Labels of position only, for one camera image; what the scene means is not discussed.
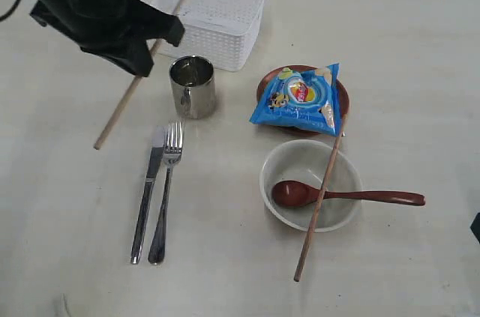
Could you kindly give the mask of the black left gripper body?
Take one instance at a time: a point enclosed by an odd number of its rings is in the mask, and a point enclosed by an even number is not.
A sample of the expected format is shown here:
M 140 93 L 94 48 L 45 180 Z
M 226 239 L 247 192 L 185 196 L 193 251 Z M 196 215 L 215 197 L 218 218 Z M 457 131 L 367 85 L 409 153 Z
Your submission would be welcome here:
M 79 46 L 80 34 L 123 35 L 125 0 L 37 0 L 30 16 Z

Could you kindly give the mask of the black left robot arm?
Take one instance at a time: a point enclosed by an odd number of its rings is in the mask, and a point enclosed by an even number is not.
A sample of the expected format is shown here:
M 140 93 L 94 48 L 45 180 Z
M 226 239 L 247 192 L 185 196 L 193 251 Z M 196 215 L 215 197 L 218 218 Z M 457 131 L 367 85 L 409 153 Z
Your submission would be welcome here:
M 185 33 L 180 19 L 141 0 L 37 0 L 30 13 L 132 75 L 147 77 L 153 67 L 148 40 L 178 46 Z

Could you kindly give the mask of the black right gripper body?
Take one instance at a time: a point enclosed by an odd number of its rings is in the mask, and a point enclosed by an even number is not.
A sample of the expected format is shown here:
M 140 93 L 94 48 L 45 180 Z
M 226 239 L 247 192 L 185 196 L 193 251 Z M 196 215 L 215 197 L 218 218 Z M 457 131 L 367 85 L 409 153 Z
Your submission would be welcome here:
M 470 225 L 470 230 L 475 239 L 480 243 L 480 213 L 477 213 Z

